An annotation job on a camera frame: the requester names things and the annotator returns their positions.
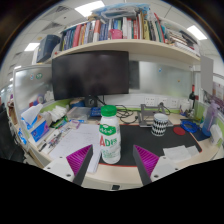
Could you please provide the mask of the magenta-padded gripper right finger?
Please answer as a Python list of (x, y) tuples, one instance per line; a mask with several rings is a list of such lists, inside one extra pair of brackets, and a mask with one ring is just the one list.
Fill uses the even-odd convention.
[(179, 167), (168, 157), (159, 157), (137, 145), (133, 146), (133, 157), (143, 185), (150, 184), (179, 170)]

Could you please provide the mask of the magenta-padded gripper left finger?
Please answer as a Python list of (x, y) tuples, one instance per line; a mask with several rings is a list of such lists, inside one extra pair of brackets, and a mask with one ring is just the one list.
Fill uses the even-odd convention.
[(76, 152), (55, 159), (44, 170), (81, 186), (93, 155), (93, 146), (85, 146)]

